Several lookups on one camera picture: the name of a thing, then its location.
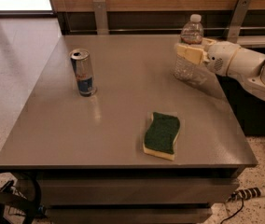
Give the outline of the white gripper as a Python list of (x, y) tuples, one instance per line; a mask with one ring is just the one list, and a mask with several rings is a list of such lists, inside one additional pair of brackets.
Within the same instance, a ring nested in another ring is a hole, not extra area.
[(216, 42), (216, 40), (204, 37), (201, 45), (189, 45), (176, 43), (176, 54), (193, 64), (204, 64), (207, 69), (217, 75), (225, 77), (229, 65), (241, 48), (240, 45), (228, 41)]

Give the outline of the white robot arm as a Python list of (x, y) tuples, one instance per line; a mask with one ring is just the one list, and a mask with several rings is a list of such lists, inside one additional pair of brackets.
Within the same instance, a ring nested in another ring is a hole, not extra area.
[(199, 84), (206, 80), (202, 74), (206, 69), (237, 80), (245, 91), (265, 101), (265, 54), (229, 41), (208, 38), (195, 45), (176, 43), (174, 49), (174, 76), (177, 79)]

